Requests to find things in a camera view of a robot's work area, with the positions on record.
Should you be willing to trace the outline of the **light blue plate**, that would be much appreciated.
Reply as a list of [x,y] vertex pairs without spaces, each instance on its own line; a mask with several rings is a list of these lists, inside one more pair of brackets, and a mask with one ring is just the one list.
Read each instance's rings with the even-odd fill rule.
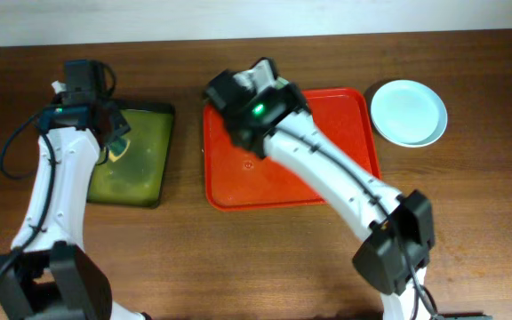
[[423,148],[445,133],[448,113],[440,96],[413,80],[393,80],[372,96],[371,120],[387,141],[405,148]]

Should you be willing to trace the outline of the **yellow green sponge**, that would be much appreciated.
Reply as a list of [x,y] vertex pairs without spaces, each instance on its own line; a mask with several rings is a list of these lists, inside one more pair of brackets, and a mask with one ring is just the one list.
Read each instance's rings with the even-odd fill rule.
[[119,160],[130,147],[131,141],[124,137],[114,138],[108,144],[108,156],[107,159],[111,162]]

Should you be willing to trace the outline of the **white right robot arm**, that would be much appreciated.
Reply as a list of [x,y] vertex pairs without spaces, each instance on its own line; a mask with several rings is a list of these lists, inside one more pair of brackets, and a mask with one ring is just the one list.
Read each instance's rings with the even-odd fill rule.
[[435,245],[432,206],[418,190],[402,194],[336,147],[317,127],[298,85],[261,58],[224,70],[204,89],[235,146],[294,173],[325,200],[362,244],[355,270],[376,291],[386,319],[437,319],[424,285]]

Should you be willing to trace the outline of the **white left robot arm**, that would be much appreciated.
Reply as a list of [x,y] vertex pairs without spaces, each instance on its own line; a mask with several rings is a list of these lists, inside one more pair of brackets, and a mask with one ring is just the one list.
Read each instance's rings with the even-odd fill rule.
[[0,254],[0,306],[10,319],[146,319],[113,299],[84,251],[92,173],[130,126],[112,95],[116,75],[98,60],[70,60],[34,125],[38,165],[28,210],[11,250]]

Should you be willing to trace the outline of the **pale green plate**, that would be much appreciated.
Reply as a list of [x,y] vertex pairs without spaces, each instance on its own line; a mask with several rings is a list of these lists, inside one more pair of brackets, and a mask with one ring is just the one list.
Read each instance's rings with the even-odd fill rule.
[[284,79],[284,78],[282,78],[282,77],[280,77],[280,76],[279,76],[279,77],[276,79],[276,82],[275,82],[275,88],[277,88],[277,89],[281,89],[281,88],[285,87],[286,85],[288,85],[288,83],[289,83],[289,81],[288,81],[288,80],[286,80],[286,79]]

